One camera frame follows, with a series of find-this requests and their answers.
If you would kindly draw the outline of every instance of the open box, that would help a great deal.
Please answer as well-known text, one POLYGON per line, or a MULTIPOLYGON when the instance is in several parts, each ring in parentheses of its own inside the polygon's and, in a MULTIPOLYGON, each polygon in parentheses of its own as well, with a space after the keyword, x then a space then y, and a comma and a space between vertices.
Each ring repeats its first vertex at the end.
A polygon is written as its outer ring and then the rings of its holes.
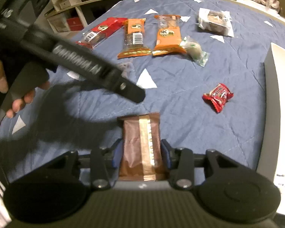
POLYGON ((257 172, 280 189, 285 215, 285 49, 271 43, 265 58, 266 124, 257 172))

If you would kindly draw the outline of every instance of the barcode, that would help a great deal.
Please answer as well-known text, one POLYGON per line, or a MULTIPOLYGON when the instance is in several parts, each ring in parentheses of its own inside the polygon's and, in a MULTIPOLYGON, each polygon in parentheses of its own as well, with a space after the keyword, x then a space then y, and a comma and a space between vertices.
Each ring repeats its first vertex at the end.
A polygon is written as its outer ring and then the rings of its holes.
POLYGON ((133 33, 133 45, 143 43, 143 34, 141 32, 133 33))
POLYGON ((90 42, 95 36, 97 35, 97 33, 95 32, 89 32, 86 36, 85 36, 85 41, 90 42))

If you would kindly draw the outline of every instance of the red snack package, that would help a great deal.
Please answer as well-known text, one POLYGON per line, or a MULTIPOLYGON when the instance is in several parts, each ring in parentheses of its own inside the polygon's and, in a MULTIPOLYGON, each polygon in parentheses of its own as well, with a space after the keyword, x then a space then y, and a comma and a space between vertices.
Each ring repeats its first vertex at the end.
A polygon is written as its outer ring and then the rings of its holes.
POLYGON ((223 110, 225 103, 233 97, 231 93, 224 84, 218 84, 215 89, 213 89, 209 94, 204 93, 204 100, 211 100, 213 103, 216 112, 220 113, 223 110))
POLYGON ((109 17, 105 21, 86 32, 80 41, 76 43, 88 48, 93 49, 101 40, 111 36, 119 28, 123 26, 127 18, 114 18, 109 17))

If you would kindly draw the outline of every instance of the blue fabric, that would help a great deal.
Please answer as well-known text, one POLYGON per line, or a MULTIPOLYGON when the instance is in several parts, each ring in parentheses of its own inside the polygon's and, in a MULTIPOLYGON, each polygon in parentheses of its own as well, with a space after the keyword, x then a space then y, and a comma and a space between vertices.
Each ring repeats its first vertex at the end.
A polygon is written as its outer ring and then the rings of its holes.
MULTIPOLYGON (((129 78, 136 82, 146 68, 157 88, 147 89, 146 98, 134 104, 109 94, 82 79, 74 80, 68 70, 50 73, 52 87, 37 90, 35 100, 15 118, 5 118, 0 127, 0 156, 10 180, 45 164, 68 150, 88 153, 94 146, 110 146, 121 138, 116 117, 160 112, 160 133, 172 147, 187 147, 195 153, 214 148, 255 169, 263 140, 266 113, 264 59, 270 43, 285 48, 285 26, 266 15, 227 0, 124 0, 83 30, 88 31, 108 17, 146 18, 145 44, 156 44, 154 14, 191 16, 181 22, 182 36, 190 36, 210 53, 202 68, 183 55, 133 58, 129 78), (233 19, 234 38, 225 43, 211 38, 211 32, 196 29, 200 7, 227 10, 233 19), (264 23, 269 21, 273 27, 264 23), (224 83, 234 97, 219 114, 202 100, 218 83, 224 83), (12 134, 21 116, 26 126, 12 134)), ((117 64, 122 50, 123 29, 100 43, 94 50, 117 64)), ((203 179, 196 174, 197 183, 203 179)))

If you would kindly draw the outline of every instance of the brown wrapper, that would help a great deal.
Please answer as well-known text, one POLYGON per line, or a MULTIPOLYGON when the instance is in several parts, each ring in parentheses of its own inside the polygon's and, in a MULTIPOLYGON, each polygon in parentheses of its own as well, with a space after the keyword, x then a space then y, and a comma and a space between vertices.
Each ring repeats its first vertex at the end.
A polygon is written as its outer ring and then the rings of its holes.
POLYGON ((120 117, 124 153, 119 180, 154 181, 167 178, 160 153, 159 113, 120 117))

